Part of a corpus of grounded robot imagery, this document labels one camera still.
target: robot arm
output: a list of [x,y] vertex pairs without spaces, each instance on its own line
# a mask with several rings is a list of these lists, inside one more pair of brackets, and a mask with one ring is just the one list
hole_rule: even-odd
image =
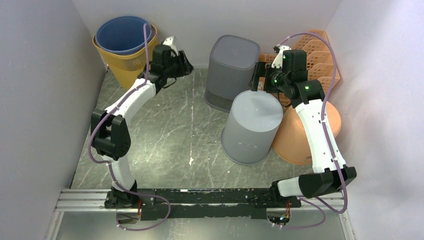
[[[96,109],[91,115],[91,133],[93,133],[97,124],[106,114],[118,106],[129,92],[133,92],[114,114],[109,116],[96,133],[92,143],[92,147],[96,149],[97,153],[104,160],[111,162],[116,180],[125,189],[132,192],[137,191],[137,182],[131,173],[127,156],[131,146],[128,131],[131,119],[162,88],[173,84],[168,84],[168,79],[175,78],[176,81],[178,77],[189,75],[193,69],[184,51],[177,51],[176,38],[168,37],[162,44],[154,48],[149,75],[146,77],[146,71],[142,72],[118,101],[107,107],[106,110]],[[111,189],[112,194],[105,202],[106,208],[128,208],[138,201],[136,195],[125,192],[115,182],[112,183]]]
[[[273,186],[277,186],[282,197],[305,196],[306,198],[313,198],[339,192],[341,182],[321,120],[321,107],[325,97],[323,87],[316,79],[308,80],[306,52],[287,48],[283,46],[274,48],[276,51],[280,49],[277,57],[279,55],[282,55],[282,57],[275,58],[272,64],[257,63],[253,85],[257,86],[259,77],[265,77],[264,91],[268,93],[282,92],[290,99],[291,105],[299,115],[306,132],[312,153],[313,173],[278,180],[273,183]],[[327,134],[347,185],[356,178],[356,170],[354,167],[346,166],[328,123],[327,112],[324,113],[323,122],[326,125]]]

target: gray wall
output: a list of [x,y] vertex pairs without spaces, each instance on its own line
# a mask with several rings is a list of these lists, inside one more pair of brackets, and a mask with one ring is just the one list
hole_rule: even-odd
[[290,34],[325,29],[341,0],[73,0],[94,35],[107,20],[135,15],[154,24],[162,36],[177,36],[195,66],[207,66],[209,53],[225,34],[257,42],[263,53]]
[[105,67],[72,0],[0,1],[0,239],[43,239]]
[[330,101],[358,177],[347,188],[357,239],[424,239],[424,5],[343,0],[327,28],[343,81]]

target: gray trash bin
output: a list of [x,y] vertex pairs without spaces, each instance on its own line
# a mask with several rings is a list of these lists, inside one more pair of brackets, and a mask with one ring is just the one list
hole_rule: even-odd
[[251,40],[233,35],[220,37],[212,48],[204,100],[229,113],[237,95],[249,90],[261,49]]
[[225,154],[250,165],[264,159],[283,119],[280,102],[264,91],[244,91],[233,101],[221,134]]

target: blue bucket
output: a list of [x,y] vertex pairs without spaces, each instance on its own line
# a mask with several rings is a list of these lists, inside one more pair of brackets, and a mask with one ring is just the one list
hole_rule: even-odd
[[[147,41],[143,33],[144,24],[148,24]],[[131,55],[144,48],[152,37],[152,26],[146,20],[137,16],[121,16],[103,24],[95,34],[95,41],[109,53]]]

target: scratched floor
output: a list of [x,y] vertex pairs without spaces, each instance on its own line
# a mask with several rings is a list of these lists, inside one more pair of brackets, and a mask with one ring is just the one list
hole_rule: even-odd
[[[256,165],[228,159],[220,143],[228,114],[205,103],[207,73],[196,69],[161,90],[132,119],[128,156],[139,188],[266,188],[275,180],[312,172],[311,165],[288,163],[273,149]],[[124,93],[109,71],[97,108],[105,109]],[[111,183],[107,166],[89,159],[86,141],[71,187],[108,189]]]

